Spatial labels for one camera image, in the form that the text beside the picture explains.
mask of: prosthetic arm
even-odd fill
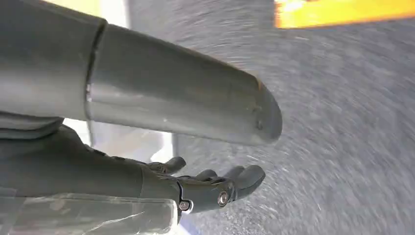
[[[242,144],[281,134],[280,109],[254,76],[213,58],[37,0],[0,1],[0,188],[173,200],[181,212],[224,207],[265,177],[172,177],[182,158],[145,164],[82,144],[63,118]]]

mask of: orange object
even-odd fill
[[[415,0],[275,0],[275,6],[279,28],[415,17]]]

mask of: plastic wrap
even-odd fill
[[[415,17],[414,0],[275,0],[275,6],[279,28]]]
[[[0,235],[167,235],[178,223],[176,202],[164,199],[9,193],[0,206]]]

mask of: black finger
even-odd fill
[[[149,163],[147,166],[152,170],[162,174],[174,174],[186,165],[182,157],[174,157],[166,163]]]
[[[213,177],[217,177],[217,176],[218,175],[213,170],[204,170],[196,176],[196,179],[200,180],[200,181],[206,181],[206,180],[209,180],[209,179],[211,179]]]
[[[244,198],[255,191],[265,178],[264,170],[258,165],[247,167],[237,179],[234,180],[238,190],[238,199]]]
[[[166,162],[167,172],[166,174],[174,174],[181,170],[185,165],[186,161],[182,157],[174,157]]]
[[[244,169],[245,168],[243,166],[236,166],[232,168],[230,171],[228,171],[223,177],[235,180],[244,171]]]

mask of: clear plastic bag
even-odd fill
[[[8,215],[0,235],[165,235],[178,223],[173,200],[59,194],[0,202]]]

